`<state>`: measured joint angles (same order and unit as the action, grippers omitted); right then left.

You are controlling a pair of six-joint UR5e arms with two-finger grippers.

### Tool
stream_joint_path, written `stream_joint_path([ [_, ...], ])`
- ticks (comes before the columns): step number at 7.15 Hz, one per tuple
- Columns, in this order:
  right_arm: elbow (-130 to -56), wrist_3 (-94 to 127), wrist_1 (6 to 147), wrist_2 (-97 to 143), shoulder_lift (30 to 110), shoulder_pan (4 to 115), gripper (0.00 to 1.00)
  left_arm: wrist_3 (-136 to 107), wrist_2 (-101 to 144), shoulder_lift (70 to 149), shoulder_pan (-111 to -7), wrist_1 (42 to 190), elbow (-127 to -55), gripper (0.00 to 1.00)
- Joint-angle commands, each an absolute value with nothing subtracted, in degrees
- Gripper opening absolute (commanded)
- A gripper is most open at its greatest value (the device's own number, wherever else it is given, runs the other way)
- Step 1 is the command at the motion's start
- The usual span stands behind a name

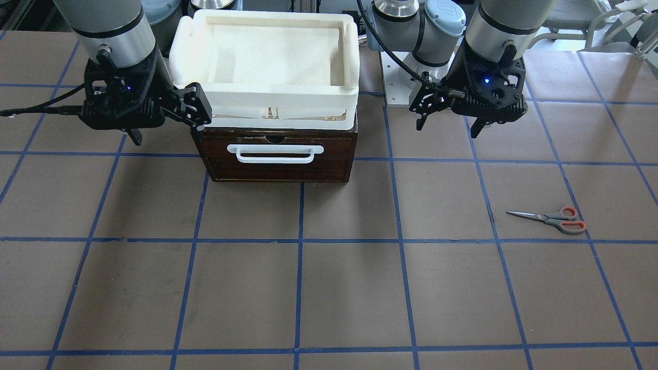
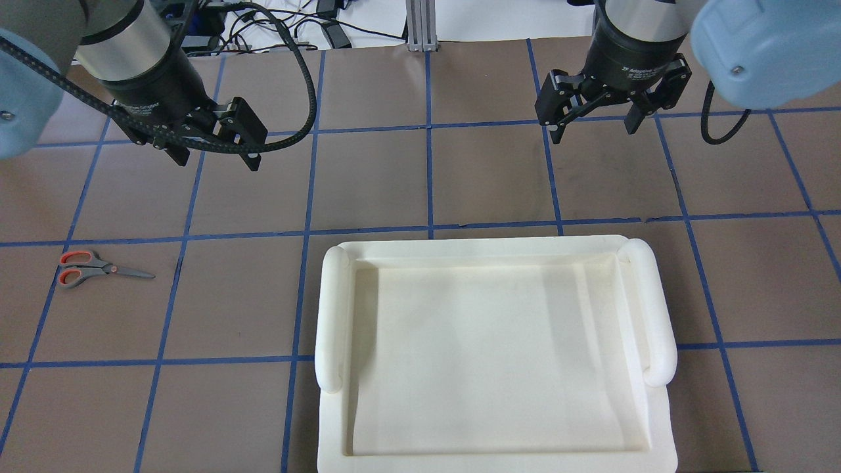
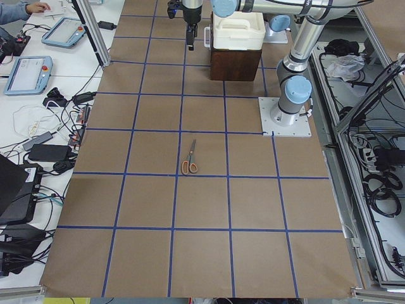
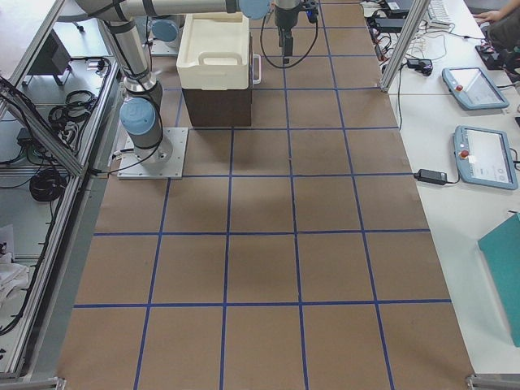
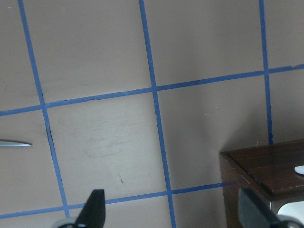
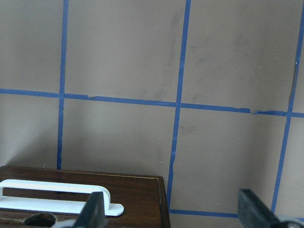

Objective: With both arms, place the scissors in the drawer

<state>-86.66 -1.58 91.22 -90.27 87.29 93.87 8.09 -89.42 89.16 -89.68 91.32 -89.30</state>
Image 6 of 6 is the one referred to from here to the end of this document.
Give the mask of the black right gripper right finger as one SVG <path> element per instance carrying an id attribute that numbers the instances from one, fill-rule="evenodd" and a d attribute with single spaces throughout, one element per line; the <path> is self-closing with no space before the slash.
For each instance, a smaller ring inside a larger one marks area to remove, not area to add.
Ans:
<path id="1" fill-rule="evenodd" d="M 280 220 L 250 189 L 239 189 L 237 212 L 244 228 L 277 228 L 280 224 Z"/>

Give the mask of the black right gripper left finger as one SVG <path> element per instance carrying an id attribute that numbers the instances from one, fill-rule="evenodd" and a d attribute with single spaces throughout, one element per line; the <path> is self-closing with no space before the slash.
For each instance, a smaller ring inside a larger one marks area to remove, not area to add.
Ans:
<path id="1" fill-rule="evenodd" d="M 105 226 L 104 197 L 92 192 L 74 223 L 75 228 L 103 228 Z"/>

